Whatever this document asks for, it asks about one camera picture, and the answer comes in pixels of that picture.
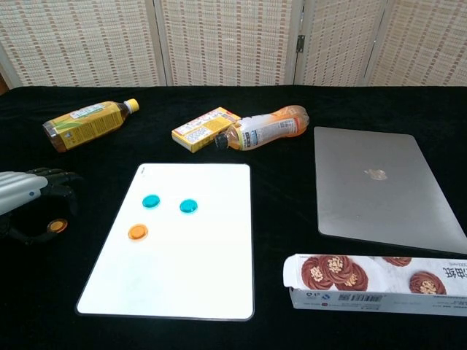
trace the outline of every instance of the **barcode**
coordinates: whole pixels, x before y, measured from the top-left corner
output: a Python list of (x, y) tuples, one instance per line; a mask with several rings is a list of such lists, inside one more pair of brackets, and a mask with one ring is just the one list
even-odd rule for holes
[(294, 124), (293, 120), (286, 120), (284, 122), (281, 122), (279, 124), (279, 127), (280, 128), (289, 128), (290, 126), (292, 126)]
[(373, 301), (379, 302), (382, 299), (382, 295), (364, 295), (364, 294), (354, 294), (350, 298), (351, 301)]
[(378, 303), (381, 301), (382, 295), (364, 295), (364, 294), (340, 294), (340, 301), (372, 301)]

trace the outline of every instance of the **black fabric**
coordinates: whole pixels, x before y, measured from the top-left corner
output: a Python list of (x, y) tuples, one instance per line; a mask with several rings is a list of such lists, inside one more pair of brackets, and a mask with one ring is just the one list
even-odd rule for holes
[[(463, 87), (25, 87), (8, 92), (0, 97), (0, 171), (62, 168), (83, 176), (85, 184), (80, 214), (61, 236), (41, 246), (0, 241), (0, 348), (464, 349), (466, 319), (460, 317), (295, 310), (282, 285), (282, 264), (297, 252), (461, 257), (321, 236), (312, 128), (415, 136), (467, 232), (466, 96)], [(74, 109), (128, 98), (141, 109), (120, 130), (70, 152), (57, 153), (41, 129), (44, 121)], [(218, 151), (212, 144), (195, 154), (171, 139), (172, 129), (218, 106), (246, 117), (289, 104), (304, 106), (311, 117), (309, 130), (298, 138), (248, 152)], [(136, 167), (149, 162), (250, 165), (255, 262), (250, 321), (75, 314)], [(39, 212), (24, 220), (40, 221)]]

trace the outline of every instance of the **small box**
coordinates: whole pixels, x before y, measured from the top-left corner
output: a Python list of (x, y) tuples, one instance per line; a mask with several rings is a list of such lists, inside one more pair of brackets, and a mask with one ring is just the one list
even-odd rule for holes
[(172, 138), (191, 152), (210, 144), (216, 135), (241, 118), (227, 109), (218, 107), (172, 130)]
[(295, 254), (294, 308), (467, 316), (467, 260)]

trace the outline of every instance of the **robotic hand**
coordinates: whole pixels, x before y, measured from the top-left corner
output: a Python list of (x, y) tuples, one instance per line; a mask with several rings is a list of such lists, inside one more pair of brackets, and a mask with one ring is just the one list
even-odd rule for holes
[(61, 169), (38, 168), (26, 173), (0, 172), (0, 238), (9, 236), (25, 244), (44, 243), (63, 232), (68, 222), (65, 219), (56, 219), (49, 223), (45, 233), (27, 236), (11, 226), (10, 217), (14, 209), (41, 196), (66, 199), (70, 213), (76, 215), (76, 195), (70, 186), (64, 185), (76, 179), (81, 177)]

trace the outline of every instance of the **orange magnet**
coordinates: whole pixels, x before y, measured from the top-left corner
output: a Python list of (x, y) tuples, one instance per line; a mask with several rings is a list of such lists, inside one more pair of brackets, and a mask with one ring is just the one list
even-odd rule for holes
[(65, 219), (55, 219), (47, 225), (48, 232), (60, 233), (63, 232), (68, 226), (68, 221)]
[(134, 226), (131, 226), (130, 230), (128, 231), (128, 237), (130, 239), (143, 239), (144, 237), (147, 236), (147, 227), (143, 224), (137, 224)]

